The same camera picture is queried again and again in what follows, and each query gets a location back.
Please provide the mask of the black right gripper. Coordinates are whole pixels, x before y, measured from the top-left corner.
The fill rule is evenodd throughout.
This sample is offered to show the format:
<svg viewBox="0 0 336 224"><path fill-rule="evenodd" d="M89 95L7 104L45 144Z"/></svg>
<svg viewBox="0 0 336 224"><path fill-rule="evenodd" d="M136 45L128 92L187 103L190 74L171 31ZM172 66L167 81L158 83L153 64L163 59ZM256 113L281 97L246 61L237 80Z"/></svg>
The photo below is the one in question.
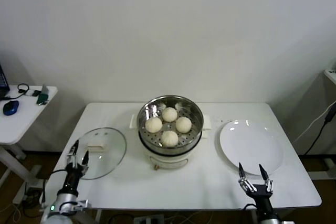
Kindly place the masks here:
<svg viewBox="0 0 336 224"><path fill-rule="evenodd" d="M247 196L254 200L255 205L259 211L273 211L273 207L270 202L270 198L272 196L272 180L270 180L268 173L261 164L259 164L259 169L265 183L264 185L253 185L246 178L245 171L241 163L239 163L238 168L238 183L243 191L247 192Z"/></svg>

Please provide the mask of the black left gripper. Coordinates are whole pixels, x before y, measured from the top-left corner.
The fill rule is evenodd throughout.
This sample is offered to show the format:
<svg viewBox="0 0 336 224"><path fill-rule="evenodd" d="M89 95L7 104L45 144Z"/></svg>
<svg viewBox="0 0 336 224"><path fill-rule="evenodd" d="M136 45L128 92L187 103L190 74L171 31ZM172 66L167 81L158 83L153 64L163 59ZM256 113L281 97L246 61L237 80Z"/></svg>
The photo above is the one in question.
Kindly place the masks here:
<svg viewBox="0 0 336 224"><path fill-rule="evenodd" d="M76 140L67 154L66 164L68 165L66 166L67 176L64 181L64 193L77 193L79 180L88 170L89 151L85 152L81 164L77 164L77 166L74 167L74 164L77 163L76 155L78 146L79 140Z"/></svg>

